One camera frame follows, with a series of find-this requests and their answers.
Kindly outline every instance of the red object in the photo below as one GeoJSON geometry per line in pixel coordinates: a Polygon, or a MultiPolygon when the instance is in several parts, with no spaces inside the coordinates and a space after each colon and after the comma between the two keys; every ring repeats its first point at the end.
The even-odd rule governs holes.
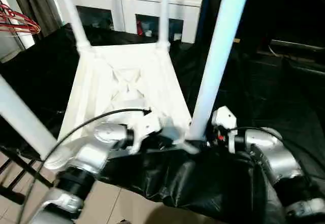
{"type": "Polygon", "coordinates": [[[143,29],[141,27],[141,22],[140,21],[137,21],[137,33],[140,36],[144,36],[143,29]]]}
{"type": "Polygon", "coordinates": [[[29,17],[11,10],[0,1],[0,31],[38,34],[41,27],[29,17]]]}

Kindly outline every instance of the white cabinet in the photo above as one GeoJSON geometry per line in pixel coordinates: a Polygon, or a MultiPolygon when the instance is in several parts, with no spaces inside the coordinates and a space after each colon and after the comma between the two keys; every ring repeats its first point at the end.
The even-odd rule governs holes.
{"type": "MultiPolygon", "coordinates": [[[[57,0],[62,18],[70,22],[63,0],[57,0]]],[[[95,27],[102,27],[104,19],[110,19],[115,31],[125,31],[121,0],[73,0],[84,25],[91,21],[95,27]]]]}
{"type": "MultiPolygon", "coordinates": [[[[125,31],[137,33],[137,14],[159,17],[160,3],[141,0],[122,0],[125,31]]],[[[182,42],[194,43],[200,8],[169,4],[169,18],[183,20],[182,42]]]]}
{"type": "MultiPolygon", "coordinates": [[[[63,20],[69,22],[63,1],[57,1],[63,20]]],[[[132,34],[137,34],[139,15],[142,15],[140,19],[148,16],[152,21],[151,17],[159,17],[160,14],[160,0],[73,0],[73,2],[84,25],[92,23],[93,26],[102,27],[106,25],[106,19],[111,19],[114,30],[132,34]]],[[[202,0],[169,0],[169,3],[170,29],[173,27],[178,29],[175,32],[170,30],[170,34],[181,32],[183,42],[194,43],[202,0]]]]}

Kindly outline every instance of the black plastic sheet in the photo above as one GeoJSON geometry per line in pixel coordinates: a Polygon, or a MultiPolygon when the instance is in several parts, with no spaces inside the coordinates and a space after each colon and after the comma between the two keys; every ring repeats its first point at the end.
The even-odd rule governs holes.
{"type": "MultiPolygon", "coordinates": [[[[86,33],[93,45],[154,42],[95,28],[87,28],[86,33]]],[[[172,44],[170,55],[192,113],[209,46],[195,44],[185,51],[179,47],[172,44]]],[[[2,76],[56,136],[78,59],[67,25],[0,66],[2,76]]],[[[246,57],[233,47],[214,107],[227,105],[238,125],[273,127],[295,142],[286,145],[325,194],[324,80],[322,66],[262,55],[246,57]]],[[[4,120],[0,124],[2,147],[38,157],[4,120]]],[[[132,156],[110,161],[101,181],[228,223],[283,223],[274,190],[245,153],[207,150],[197,156],[183,151],[132,156]]]]}

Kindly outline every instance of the tiled floor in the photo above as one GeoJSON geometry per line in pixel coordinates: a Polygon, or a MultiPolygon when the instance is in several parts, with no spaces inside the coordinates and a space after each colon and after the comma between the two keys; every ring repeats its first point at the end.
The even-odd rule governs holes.
{"type": "MultiPolygon", "coordinates": [[[[0,166],[6,157],[0,153],[0,166]]],[[[20,172],[20,167],[13,166],[4,181],[8,184],[20,172]]],[[[42,172],[47,179],[53,179],[53,174],[47,170],[42,172]]],[[[31,176],[26,174],[15,187],[15,191],[26,193],[31,182],[31,176]]],[[[31,195],[24,219],[29,216],[40,202],[47,187],[37,183],[31,195]]],[[[13,224],[16,221],[20,206],[0,196],[0,224],[13,224]]],[[[146,200],[133,192],[118,187],[96,182],[92,192],[85,202],[85,208],[77,224],[117,224],[126,219],[132,224],[217,224],[205,216],[190,211],[166,207],[161,203],[146,200]]]]}

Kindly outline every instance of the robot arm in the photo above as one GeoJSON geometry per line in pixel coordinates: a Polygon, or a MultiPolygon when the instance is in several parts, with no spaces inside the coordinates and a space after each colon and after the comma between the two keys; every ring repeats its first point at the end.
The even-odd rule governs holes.
{"type": "Polygon", "coordinates": [[[245,150],[261,165],[276,190],[290,223],[313,223],[325,220],[323,194],[312,184],[292,155],[283,145],[281,135],[274,129],[257,128],[231,130],[236,118],[226,107],[213,113],[213,144],[228,149],[230,153],[245,150]]]}
{"type": "MultiPolygon", "coordinates": [[[[134,149],[140,149],[141,139],[161,130],[153,115],[145,118],[148,118],[148,123],[140,122],[142,126],[135,127],[138,132],[111,123],[96,127],[94,137],[87,138],[87,143],[57,174],[54,187],[48,191],[29,223],[73,223],[107,161],[137,153],[134,149]]],[[[215,137],[209,140],[208,145],[224,148],[230,153],[248,151],[264,169],[276,190],[289,223],[314,223],[315,220],[325,219],[322,194],[314,188],[298,161],[283,145],[278,132],[249,127],[236,129],[236,118],[226,107],[214,112],[212,125],[215,137]]],[[[176,144],[165,150],[185,148],[176,144]]]]}

